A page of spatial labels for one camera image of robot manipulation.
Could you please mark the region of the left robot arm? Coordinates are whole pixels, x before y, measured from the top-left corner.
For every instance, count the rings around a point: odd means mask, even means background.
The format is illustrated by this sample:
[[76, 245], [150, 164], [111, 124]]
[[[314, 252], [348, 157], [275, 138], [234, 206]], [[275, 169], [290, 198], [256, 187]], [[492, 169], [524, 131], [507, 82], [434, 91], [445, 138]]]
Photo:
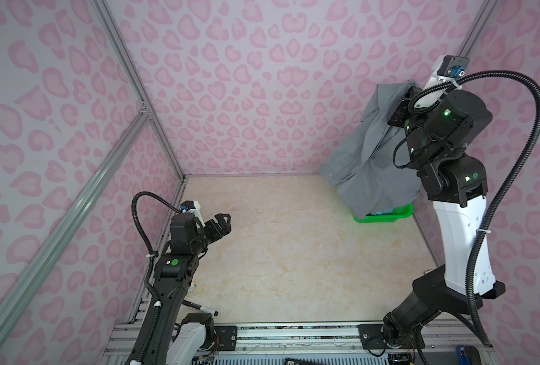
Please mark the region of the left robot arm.
[[170, 223], [171, 239], [154, 269], [151, 282], [151, 306], [138, 334], [127, 364], [164, 364], [174, 325], [188, 293], [200, 256], [208, 246], [231, 231], [231, 216], [216, 214], [202, 224], [192, 213], [174, 216]]

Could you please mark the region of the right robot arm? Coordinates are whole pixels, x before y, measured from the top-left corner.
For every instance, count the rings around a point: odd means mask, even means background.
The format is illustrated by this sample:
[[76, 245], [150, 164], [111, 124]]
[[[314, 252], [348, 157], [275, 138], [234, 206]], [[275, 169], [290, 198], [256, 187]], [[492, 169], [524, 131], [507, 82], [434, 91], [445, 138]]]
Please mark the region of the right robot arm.
[[381, 343], [402, 348], [422, 337], [420, 330], [441, 313], [463, 319], [470, 313], [466, 272], [475, 239], [483, 232], [487, 208], [484, 165], [465, 150], [492, 121], [480, 97], [463, 90], [449, 92], [432, 111], [408, 111], [412, 87], [395, 103], [386, 121], [401, 127], [407, 147], [407, 168], [416, 170], [440, 223], [444, 265], [413, 281], [412, 292], [382, 324]]

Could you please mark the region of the grey long sleeve shirt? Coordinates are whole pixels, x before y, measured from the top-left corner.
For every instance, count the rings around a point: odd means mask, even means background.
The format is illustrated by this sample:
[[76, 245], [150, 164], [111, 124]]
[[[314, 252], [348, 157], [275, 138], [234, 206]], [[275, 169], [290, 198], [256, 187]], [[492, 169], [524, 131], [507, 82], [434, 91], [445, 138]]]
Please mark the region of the grey long sleeve shirt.
[[400, 144], [405, 132], [388, 124], [416, 86], [413, 80], [377, 85], [359, 126], [319, 169], [357, 218], [408, 205], [420, 195], [416, 171], [399, 168], [409, 161], [408, 149]]

